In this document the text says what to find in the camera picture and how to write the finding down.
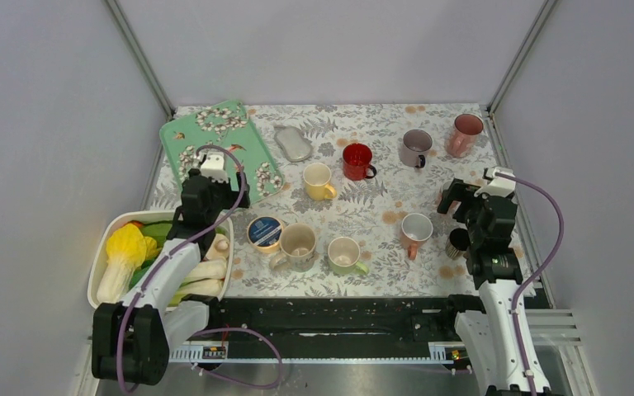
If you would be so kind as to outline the brown cup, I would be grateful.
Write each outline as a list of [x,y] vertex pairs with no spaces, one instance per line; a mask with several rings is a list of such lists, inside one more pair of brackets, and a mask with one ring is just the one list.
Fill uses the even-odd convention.
[[445,253],[452,260],[463,256],[470,246],[470,238],[466,229],[453,229],[447,238]]

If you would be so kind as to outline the lilac mug black handle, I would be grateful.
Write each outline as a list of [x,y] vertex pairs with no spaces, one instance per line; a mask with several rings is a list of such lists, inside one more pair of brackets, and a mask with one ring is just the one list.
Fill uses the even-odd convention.
[[432,145],[432,137],[426,131],[409,130],[402,139],[400,161],[407,167],[422,169],[426,165],[426,157]]

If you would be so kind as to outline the cream floral mug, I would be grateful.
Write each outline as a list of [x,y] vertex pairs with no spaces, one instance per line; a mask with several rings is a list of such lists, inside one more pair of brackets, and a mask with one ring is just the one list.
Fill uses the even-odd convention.
[[279,238],[279,252],[269,262],[273,271],[309,271],[316,260],[317,236],[307,224],[290,224]]

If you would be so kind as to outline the red mug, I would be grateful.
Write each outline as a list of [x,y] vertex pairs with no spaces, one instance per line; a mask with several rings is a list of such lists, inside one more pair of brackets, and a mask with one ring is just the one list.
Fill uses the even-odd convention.
[[365,144],[349,144],[342,155],[344,176],[352,181],[374,178],[377,170],[371,164],[372,158],[372,151]]

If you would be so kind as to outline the yellow mug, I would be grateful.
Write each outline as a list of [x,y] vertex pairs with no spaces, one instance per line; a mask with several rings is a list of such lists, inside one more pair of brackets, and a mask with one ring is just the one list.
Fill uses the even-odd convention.
[[323,163],[311,163],[303,171],[305,192],[312,200],[332,200],[337,196],[331,184],[332,172]]

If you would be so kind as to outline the light green mug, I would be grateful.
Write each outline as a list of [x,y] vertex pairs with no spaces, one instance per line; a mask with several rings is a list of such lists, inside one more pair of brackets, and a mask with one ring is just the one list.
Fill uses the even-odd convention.
[[349,274],[368,275],[368,267],[361,261],[359,244],[349,237],[333,239],[327,248],[327,256],[331,270],[339,275]]

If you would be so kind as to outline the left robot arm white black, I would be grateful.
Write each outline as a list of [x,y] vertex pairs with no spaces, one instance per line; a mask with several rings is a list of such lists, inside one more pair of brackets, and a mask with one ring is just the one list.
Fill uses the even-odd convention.
[[100,380],[156,385],[168,367],[170,353],[194,332],[205,339],[220,334],[216,299],[206,296],[167,308],[183,279],[202,261],[215,239],[215,229],[238,208],[250,205],[244,171],[236,173],[239,191],[193,168],[182,184],[182,203],[175,209],[162,252],[135,288],[115,303],[101,303],[92,321],[92,375]]

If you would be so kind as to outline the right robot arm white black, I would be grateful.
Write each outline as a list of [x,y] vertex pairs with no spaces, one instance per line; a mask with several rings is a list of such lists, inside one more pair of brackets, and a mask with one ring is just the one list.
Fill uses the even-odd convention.
[[483,395],[551,395],[533,348],[523,292],[539,277],[525,278],[511,247],[520,179],[501,167],[485,172],[487,184],[453,179],[442,189],[437,211],[453,215],[466,234],[466,267],[478,295],[451,295],[440,318],[442,332],[462,340]]

